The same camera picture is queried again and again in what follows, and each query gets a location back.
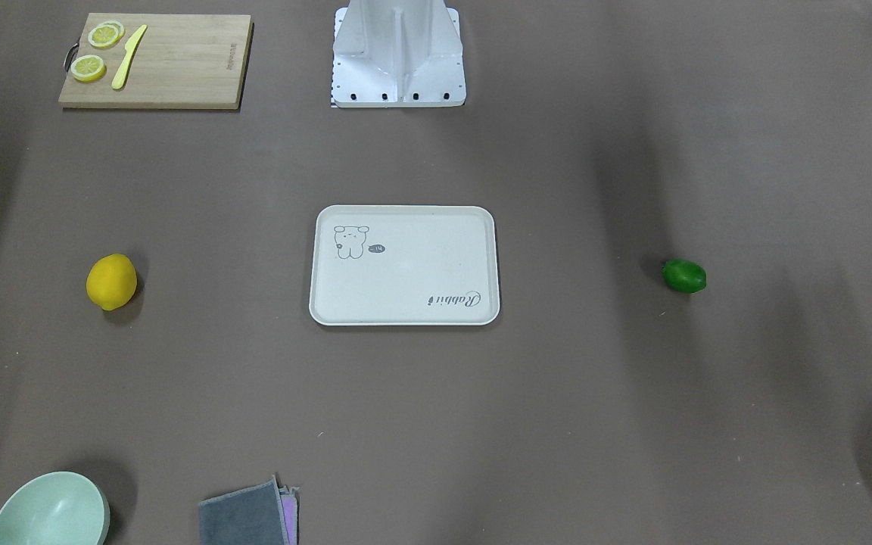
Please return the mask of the green lime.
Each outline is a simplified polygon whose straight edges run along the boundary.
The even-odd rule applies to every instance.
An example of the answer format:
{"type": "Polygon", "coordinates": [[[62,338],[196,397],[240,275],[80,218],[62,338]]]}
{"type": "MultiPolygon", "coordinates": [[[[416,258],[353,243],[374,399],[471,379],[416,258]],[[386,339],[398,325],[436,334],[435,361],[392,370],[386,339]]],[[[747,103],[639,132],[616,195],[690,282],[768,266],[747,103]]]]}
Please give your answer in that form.
{"type": "Polygon", "coordinates": [[[670,289],[684,294],[698,293],[707,287],[706,270],[699,263],[685,259],[670,259],[662,266],[662,275],[670,289]]]}

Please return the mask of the yellow lemon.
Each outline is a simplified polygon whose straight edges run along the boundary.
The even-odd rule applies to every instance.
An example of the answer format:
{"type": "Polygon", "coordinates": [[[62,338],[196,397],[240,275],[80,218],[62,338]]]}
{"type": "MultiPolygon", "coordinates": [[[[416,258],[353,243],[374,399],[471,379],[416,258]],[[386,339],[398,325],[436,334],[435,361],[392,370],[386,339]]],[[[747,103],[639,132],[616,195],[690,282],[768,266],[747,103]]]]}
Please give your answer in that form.
{"type": "Polygon", "coordinates": [[[121,253],[114,253],[94,263],[86,279],[89,300],[103,311],[117,310],[134,297],[138,276],[134,263],[121,253]]]}

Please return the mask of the white rabbit tray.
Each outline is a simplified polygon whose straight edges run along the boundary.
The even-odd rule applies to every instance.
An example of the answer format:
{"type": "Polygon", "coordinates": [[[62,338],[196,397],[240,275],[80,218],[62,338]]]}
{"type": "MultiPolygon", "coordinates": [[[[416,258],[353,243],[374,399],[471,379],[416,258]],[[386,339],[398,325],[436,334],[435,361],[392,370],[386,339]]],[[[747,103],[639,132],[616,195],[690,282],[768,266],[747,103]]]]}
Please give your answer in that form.
{"type": "Polygon", "coordinates": [[[313,241],[321,325],[489,325],[501,307],[494,217],[477,206],[328,206],[313,241]]]}

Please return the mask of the grey folded cloth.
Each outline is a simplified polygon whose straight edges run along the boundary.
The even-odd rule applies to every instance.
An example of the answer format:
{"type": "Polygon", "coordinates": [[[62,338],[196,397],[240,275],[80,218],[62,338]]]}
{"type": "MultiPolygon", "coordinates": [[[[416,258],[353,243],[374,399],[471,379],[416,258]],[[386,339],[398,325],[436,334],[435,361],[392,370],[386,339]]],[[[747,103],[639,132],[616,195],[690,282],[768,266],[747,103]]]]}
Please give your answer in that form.
{"type": "Polygon", "coordinates": [[[201,544],[297,544],[298,487],[276,477],[198,504],[201,544]]]}

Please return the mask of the yellow plastic knife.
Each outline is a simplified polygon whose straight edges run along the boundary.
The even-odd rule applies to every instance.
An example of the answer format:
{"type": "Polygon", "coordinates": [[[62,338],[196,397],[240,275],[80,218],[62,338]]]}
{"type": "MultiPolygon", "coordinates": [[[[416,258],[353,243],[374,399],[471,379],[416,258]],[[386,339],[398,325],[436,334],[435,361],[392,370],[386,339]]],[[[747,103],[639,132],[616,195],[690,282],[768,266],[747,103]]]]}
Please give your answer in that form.
{"type": "Polygon", "coordinates": [[[119,91],[123,89],[126,84],[126,80],[128,79],[130,69],[132,66],[132,62],[134,61],[136,49],[141,44],[143,35],[148,31],[148,25],[142,24],[136,31],[128,38],[125,46],[124,46],[124,56],[117,68],[117,72],[114,74],[114,78],[112,79],[111,89],[114,91],[119,91]]]}

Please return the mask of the wooden cutting board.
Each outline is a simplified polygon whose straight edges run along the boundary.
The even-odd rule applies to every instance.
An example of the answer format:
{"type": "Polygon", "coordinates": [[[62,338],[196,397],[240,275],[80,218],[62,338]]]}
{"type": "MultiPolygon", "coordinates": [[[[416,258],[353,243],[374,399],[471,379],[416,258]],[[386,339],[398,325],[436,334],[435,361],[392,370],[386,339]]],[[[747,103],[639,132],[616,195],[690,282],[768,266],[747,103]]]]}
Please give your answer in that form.
{"type": "Polygon", "coordinates": [[[232,110],[240,108],[244,76],[251,51],[254,21],[246,14],[87,15],[77,55],[100,55],[107,72],[92,83],[67,73],[58,97],[65,108],[152,108],[152,110],[232,110]],[[90,30],[106,20],[125,26],[111,48],[90,45],[90,30]],[[123,89],[111,89],[124,56],[124,46],[142,24],[148,25],[136,49],[123,89]]]}

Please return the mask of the lemon slice lower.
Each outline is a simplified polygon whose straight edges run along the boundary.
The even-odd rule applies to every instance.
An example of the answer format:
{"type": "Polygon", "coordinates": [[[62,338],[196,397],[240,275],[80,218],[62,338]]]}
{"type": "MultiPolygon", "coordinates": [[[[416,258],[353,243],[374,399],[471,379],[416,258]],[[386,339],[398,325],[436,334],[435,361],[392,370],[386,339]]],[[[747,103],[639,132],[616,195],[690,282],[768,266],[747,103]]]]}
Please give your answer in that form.
{"type": "Polygon", "coordinates": [[[107,62],[100,55],[80,55],[70,62],[68,72],[77,82],[96,82],[107,72],[107,62]]]}

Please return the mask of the lemon slice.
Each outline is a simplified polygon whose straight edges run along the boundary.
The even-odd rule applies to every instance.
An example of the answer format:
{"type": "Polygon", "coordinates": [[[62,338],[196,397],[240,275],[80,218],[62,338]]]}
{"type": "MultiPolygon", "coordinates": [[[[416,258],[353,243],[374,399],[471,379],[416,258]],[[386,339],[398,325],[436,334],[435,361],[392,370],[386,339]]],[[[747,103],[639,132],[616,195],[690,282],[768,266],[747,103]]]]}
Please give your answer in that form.
{"type": "Polygon", "coordinates": [[[68,72],[77,82],[96,82],[107,72],[107,62],[100,55],[80,55],[70,62],[68,72]]]}
{"type": "Polygon", "coordinates": [[[105,49],[115,46],[124,34],[124,24],[118,20],[106,20],[90,30],[87,40],[94,48],[105,49]]]}

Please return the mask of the lemon slice upper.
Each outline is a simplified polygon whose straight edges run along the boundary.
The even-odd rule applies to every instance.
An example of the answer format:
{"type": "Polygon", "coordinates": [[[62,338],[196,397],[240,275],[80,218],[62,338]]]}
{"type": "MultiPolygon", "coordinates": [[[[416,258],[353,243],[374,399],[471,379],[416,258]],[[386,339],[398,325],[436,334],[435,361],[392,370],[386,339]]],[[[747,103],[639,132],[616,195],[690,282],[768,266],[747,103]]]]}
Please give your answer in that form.
{"type": "Polygon", "coordinates": [[[124,24],[118,20],[106,20],[90,30],[87,40],[94,48],[105,49],[115,46],[124,34],[124,24]]]}

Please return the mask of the mint green bowl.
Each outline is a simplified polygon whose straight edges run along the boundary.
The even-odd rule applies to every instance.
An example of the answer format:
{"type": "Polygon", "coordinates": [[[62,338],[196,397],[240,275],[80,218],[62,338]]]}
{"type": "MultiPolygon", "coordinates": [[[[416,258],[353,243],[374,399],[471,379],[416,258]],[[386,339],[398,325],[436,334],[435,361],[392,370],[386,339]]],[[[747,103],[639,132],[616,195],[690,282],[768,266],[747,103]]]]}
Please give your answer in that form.
{"type": "Polygon", "coordinates": [[[103,544],[111,525],[107,497],[76,472],[28,481],[0,508],[0,544],[103,544]]]}

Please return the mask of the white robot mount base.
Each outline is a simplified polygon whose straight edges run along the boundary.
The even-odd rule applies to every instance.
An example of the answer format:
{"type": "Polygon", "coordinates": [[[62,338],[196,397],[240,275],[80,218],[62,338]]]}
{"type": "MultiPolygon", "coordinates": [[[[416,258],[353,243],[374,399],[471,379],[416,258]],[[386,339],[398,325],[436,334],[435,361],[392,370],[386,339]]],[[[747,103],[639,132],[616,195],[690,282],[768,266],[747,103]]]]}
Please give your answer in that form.
{"type": "Polygon", "coordinates": [[[330,104],[465,104],[460,17],[443,1],[350,1],[335,12],[330,104]]]}

